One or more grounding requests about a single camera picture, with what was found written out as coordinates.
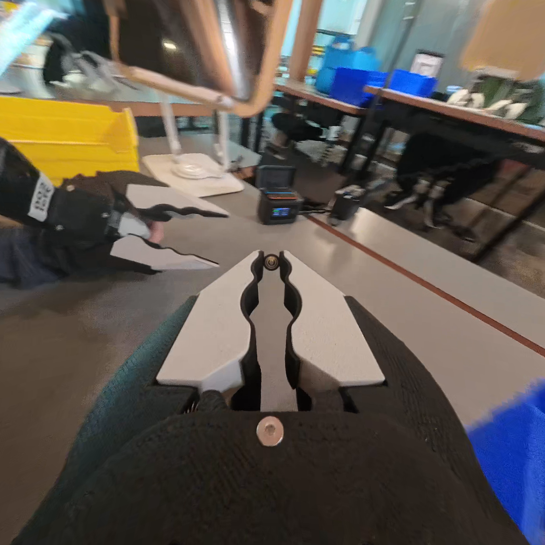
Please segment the tan rounded board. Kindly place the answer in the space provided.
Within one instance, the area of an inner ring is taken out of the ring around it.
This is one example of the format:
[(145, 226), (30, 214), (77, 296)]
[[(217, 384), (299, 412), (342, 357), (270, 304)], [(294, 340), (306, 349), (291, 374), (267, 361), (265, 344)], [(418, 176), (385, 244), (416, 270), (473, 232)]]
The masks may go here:
[(497, 68), (521, 81), (544, 74), (544, 1), (487, 1), (460, 56), (474, 72)]

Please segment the framed printed tag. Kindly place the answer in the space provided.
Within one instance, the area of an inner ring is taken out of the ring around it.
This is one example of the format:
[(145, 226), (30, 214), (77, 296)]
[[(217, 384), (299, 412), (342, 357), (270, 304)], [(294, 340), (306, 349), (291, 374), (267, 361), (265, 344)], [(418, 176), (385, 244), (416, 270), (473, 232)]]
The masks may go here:
[(445, 55), (434, 51), (418, 49), (415, 52), (410, 72), (425, 77), (438, 79)]

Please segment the green holder with white parts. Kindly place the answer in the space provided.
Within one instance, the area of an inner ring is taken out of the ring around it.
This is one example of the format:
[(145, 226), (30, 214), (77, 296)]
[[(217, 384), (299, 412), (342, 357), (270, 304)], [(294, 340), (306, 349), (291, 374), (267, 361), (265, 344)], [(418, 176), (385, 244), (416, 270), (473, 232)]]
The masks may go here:
[(539, 125), (544, 117), (544, 80), (522, 81), (513, 70), (486, 67), (474, 71), (466, 87), (453, 89), (446, 104)]

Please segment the white screen stand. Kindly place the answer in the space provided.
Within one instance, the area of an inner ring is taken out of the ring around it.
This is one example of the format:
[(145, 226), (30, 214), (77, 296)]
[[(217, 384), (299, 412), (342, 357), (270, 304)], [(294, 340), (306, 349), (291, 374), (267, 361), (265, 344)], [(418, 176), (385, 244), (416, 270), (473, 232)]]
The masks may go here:
[[(138, 67), (128, 67), (116, 62), (126, 78), (155, 88), (160, 96), (160, 110), (166, 130), (169, 154), (147, 155), (142, 161), (153, 176), (168, 186), (185, 194), (203, 198), (241, 192), (244, 186), (232, 173), (229, 157), (228, 110), (232, 99), (221, 92), (205, 87), (177, 82), (160, 74)], [(215, 151), (217, 159), (204, 153), (185, 153), (181, 147), (175, 125), (173, 107), (169, 95), (185, 97), (202, 103), (209, 103), (218, 116), (219, 134)]]

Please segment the wooden post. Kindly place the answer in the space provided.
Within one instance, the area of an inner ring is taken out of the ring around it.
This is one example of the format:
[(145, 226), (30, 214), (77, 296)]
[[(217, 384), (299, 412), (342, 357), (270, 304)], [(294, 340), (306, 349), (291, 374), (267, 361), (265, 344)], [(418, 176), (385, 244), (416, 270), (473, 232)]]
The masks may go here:
[(304, 83), (323, 1), (302, 1), (290, 56), (289, 79)]

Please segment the brown top table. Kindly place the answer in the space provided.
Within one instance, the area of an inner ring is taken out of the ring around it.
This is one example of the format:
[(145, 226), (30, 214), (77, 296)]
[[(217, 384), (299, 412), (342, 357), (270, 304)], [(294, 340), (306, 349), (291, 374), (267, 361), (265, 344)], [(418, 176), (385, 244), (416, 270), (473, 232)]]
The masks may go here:
[(486, 160), (512, 160), (525, 165), (512, 182), (520, 181), (531, 171), (544, 172), (544, 129), (532, 128), (514, 120), (502, 119), (485, 112), (449, 105), (445, 102), (416, 97), (391, 89), (366, 87), (373, 95), (363, 130), (378, 117), (374, 141), (358, 172), (361, 187), (369, 185), (369, 169), (388, 128), (410, 134), (425, 131), (456, 144), (487, 153)]
[(368, 109), (332, 99), (323, 93), (316, 91), (315, 87), (290, 78), (276, 78), (275, 90), (296, 99), (303, 99), (310, 103), (329, 107), (343, 113), (346, 116), (358, 119), (356, 128), (351, 136), (351, 140), (348, 142), (344, 159), (338, 170), (341, 174), (347, 173), (351, 168), (351, 164), (358, 151), (360, 140), (364, 134), (364, 122), (366, 120)]

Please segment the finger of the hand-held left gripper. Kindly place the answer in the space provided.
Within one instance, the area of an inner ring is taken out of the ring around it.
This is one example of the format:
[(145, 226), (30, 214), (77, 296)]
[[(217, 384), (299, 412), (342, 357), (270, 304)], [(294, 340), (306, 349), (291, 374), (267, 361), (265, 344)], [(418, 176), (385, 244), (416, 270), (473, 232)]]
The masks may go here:
[(185, 220), (192, 216), (214, 219), (229, 216), (225, 209), (169, 186), (130, 184), (125, 191), (125, 197), (132, 208), (130, 212), (121, 215), (121, 237), (136, 235), (147, 239), (147, 224), (150, 221), (166, 224), (172, 219)]
[(110, 256), (144, 265), (152, 271), (168, 270), (206, 270), (218, 268), (217, 262), (199, 255), (183, 254), (172, 248), (154, 246), (146, 239), (136, 235), (128, 235), (113, 243)]

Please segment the dark screen with tan frame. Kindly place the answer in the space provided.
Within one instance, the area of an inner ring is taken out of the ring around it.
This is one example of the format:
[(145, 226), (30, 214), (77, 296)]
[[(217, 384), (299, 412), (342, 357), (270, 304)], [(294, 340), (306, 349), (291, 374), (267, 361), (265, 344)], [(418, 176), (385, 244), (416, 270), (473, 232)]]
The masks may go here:
[(103, 1), (129, 80), (241, 118), (275, 91), (292, 1)]

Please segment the yellow storage bin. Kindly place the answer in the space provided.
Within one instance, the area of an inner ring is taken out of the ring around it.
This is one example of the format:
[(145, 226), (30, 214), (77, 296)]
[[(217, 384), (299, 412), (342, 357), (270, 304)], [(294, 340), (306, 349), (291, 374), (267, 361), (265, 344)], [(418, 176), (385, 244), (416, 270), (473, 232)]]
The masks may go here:
[(60, 186), (78, 174), (140, 171), (139, 137), (129, 108), (1, 97), (1, 137)]

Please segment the black battery charging case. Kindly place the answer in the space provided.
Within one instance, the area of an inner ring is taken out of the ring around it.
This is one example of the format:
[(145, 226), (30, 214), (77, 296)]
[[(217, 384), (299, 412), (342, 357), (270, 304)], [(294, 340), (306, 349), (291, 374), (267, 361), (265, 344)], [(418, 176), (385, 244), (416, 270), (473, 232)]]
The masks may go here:
[(255, 176), (259, 191), (257, 219), (266, 226), (289, 225), (296, 222), (303, 198), (294, 189), (296, 168), (261, 165)]

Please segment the blue tool case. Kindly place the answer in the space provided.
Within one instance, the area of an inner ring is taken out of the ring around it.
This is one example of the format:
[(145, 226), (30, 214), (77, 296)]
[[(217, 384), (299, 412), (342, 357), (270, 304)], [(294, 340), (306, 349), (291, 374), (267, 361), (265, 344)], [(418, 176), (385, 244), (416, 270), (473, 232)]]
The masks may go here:
[(351, 37), (337, 36), (324, 50), (315, 88), (317, 92), (328, 95), (338, 68), (376, 71), (379, 67), (380, 60), (374, 48), (358, 49)]

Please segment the small black charger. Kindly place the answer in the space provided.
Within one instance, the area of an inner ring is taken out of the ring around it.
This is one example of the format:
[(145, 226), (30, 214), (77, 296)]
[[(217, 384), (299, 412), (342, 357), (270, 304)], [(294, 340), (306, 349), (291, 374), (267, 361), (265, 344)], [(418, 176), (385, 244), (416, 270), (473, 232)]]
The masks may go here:
[(347, 186), (335, 192), (335, 199), (330, 209), (328, 222), (338, 226), (350, 220), (361, 206), (366, 190), (360, 186)]

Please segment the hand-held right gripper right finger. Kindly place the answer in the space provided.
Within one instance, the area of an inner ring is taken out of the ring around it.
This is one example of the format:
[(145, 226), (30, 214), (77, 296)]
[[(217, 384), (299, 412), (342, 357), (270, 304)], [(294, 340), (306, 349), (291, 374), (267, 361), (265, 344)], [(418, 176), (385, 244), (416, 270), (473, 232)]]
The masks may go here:
[(385, 376), (345, 295), (288, 251), (279, 254), (292, 319), (285, 368), (293, 389), (381, 385)]

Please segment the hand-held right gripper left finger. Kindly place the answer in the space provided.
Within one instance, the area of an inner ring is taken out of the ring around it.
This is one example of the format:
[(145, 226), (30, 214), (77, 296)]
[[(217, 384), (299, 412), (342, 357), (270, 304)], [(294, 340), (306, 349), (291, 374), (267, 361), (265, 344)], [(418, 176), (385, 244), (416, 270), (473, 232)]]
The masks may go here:
[(244, 384), (242, 358), (250, 348), (251, 326), (242, 295), (254, 280), (259, 252), (201, 290), (156, 378), (164, 386), (227, 392)]

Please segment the blue storage bin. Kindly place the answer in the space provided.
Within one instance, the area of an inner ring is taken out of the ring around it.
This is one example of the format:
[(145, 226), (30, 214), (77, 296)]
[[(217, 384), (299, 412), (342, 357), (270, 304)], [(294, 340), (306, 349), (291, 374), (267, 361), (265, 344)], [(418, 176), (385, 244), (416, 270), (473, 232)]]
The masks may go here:
[(530, 544), (544, 544), (544, 380), (467, 434), (503, 508)]

